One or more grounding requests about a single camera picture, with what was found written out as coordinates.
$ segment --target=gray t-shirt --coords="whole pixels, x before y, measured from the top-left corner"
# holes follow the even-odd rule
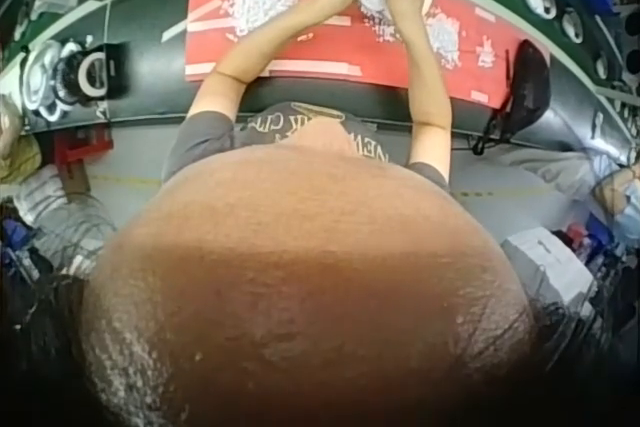
[[[250,145],[280,142],[319,116],[339,120],[361,156],[389,161],[376,132],[356,117],[324,107],[286,102],[252,117],[238,131],[234,129],[233,121],[220,112],[201,112],[189,117],[180,127],[178,138],[167,157],[162,180],[166,182],[188,165],[212,155]],[[435,167],[416,162],[407,168],[449,190],[447,180]]]

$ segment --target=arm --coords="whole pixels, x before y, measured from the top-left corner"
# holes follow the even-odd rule
[[[11,154],[13,145],[20,137],[24,127],[22,116],[15,104],[7,97],[0,98],[0,117],[8,122],[0,125],[0,161],[6,160]]]
[[[413,121],[409,163],[435,167],[449,180],[451,101],[422,19],[424,0],[387,0],[409,61],[409,110]]]
[[[596,185],[593,196],[609,214],[614,216],[621,214],[629,205],[629,198],[625,192],[631,183],[638,179],[640,179],[640,164],[620,169]]]
[[[276,54],[309,27],[341,12],[354,0],[302,0],[236,44],[204,80],[187,113],[221,112],[235,121],[247,85]]]

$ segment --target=hair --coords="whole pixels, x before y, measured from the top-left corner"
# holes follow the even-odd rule
[[[86,280],[68,269],[79,251],[89,259],[100,252],[84,250],[84,236],[112,226],[95,211],[81,220],[76,214],[67,218],[73,231],[60,235],[69,224],[57,223],[59,227],[41,242],[50,249],[57,245],[46,256],[57,259],[52,273],[30,285],[0,271],[0,378],[5,387],[0,418],[12,419],[14,426],[55,422],[124,427],[127,424],[100,401],[86,375],[77,322]],[[609,375],[607,316],[598,322],[560,304],[532,301],[532,307],[537,326],[532,355],[508,372],[484,379],[481,389],[465,392],[444,412],[444,425],[506,422],[522,412],[525,423],[566,418],[593,425],[617,407],[620,391]]]

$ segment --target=shirt sleeve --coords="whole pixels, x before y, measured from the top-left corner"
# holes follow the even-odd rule
[[[407,169],[424,177],[430,182],[433,182],[442,190],[449,192],[449,182],[447,182],[444,175],[442,175],[433,165],[425,164],[424,162],[415,162],[413,164],[409,164]]]
[[[233,121],[220,112],[200,112],[183,122],[162,172],[162,183],[188,165],[233,149]]]

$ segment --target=black bag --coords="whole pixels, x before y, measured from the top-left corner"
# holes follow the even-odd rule
[[[540,49],[529,40],[523,40],[516,52],[509,95],[500,109],[491,114],[482,136],[471,150],[481,156],[490,141],[493,145],[509,142],[515,134],[540,120],[550,102],[547,61]]]

